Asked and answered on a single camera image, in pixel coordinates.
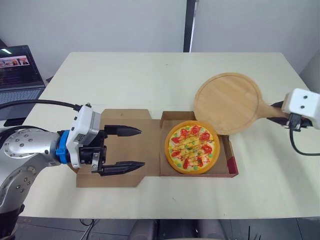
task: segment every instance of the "white wall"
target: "white wall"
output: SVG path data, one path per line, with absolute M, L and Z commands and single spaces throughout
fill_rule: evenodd
M 319 0 L 199 0 L 192 52 L 281 52 L 299 73 L 320 47 Z
M 182 52 L 185 15 L 186 0 L 0 0 L 0 39 L 46 79 L 70 52 Z

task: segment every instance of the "white table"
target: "white table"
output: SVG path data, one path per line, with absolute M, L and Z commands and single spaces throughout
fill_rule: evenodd
M 192 110 L 197 89 L 223 72 L 248 75 L 267 103 L 307 87 L 280 53 L 71 53 L 40 99 L 106 108 Z M 69 129 L 75 111 L 36 105 L 25 125 Z M 145 177 L 136 188 L 76 188 L 67 166 L 44 169 L 23 216 L 57 218 L 245 219 L 320 216 L 320 157 L 293 150 L 289 131 L 260 119 L 231 136 L 234 178 Z M 320 152 L 320 131 L 295 134 L 301 151 Z

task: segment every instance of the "tomato slice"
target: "tomato slice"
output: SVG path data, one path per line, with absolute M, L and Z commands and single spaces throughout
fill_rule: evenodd
M 204 145 L 204 146 L 202 146 L 201 148 L 204 150 L 204 152 L 205 152 L 206 154 L 212 153 L 212 147 L 209 146 L 209 145 Z
M 188 131 L 188 130 L 186 130 L 186 129 L 184 129 L 184 128 L 182 128 L 182 129 L 180 130 L 180 135 L 183 136 L 184 138 L 186 138 L 186 137 L 188 136 L 188 134 L 189 134 L 189 131 Z
M 199 167 L 203 167 L 204 162 L 202 161 L 202 158 L 198 156 L 198 158 L 197 158 L 196 160 L 197 160 L 197 162 L 198 162 L 198 166 L 199 166 Z
M 195 126 L 193 126 L 193 127 L 191 128 L 191 133 L 192 133 L 193 135 L 196 135 L 199 131 L 200 131 L 200 127 L 197 126 L 197 125 L 195 125 Z
M 184 161 L 184 163 L 183 163 L 183 168 L 184 168 L 184 169 L 187 169 L 188 166 L 189 166 L 189 158 L 187 158 L 187 159 Z
M 200 135 L 200 140 L 207 141 L 210 139 L 210 134 L 206 131 Z
M 181 153 L 181 151 L 174 151 L 173 153 L 171 153 L 171 157 L 176 157 Z
M 180 143 L 180 138 L 179 137 L 173 137 L 171 138 L 172 142 L 174 142 L 175 144 Z

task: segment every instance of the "toy pizza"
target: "toy pizza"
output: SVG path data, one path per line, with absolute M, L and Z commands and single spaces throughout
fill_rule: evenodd
M 203 174 L 216 163 L 220 142 L 210 125 L 184 121 L 169 132 L 164 152 L 169 164 L 179 173 Z

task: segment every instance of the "pizza box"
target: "pizza box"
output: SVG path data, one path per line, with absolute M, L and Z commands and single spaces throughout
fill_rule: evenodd
M 170 177 L 224 177 L 238 174 L 236 160 L 228 136 L 220 136 L 220 155 L 216 164 L 204 174 L 188 175 L 175 171 L 168 163 L 164 142 L 168 132 L 177 124 L 195 120 L 192 111 L 164 111 L 161 119 L 152 119 L 147 109 L 106 109 L 101 114 L 100 129 L 104 125 L 126 125 L 142 130 L 142 134 L 119 137 L 109 135 L 104 144 L 106 163 L 113 165 L 119 161 L 145 162 L 143 167 L 122 175 L 100 176 L 91 173 L 91 166 L 73 169 L 76 172 L 76 187 L 116 187 L 138 186 L 145 176 Z

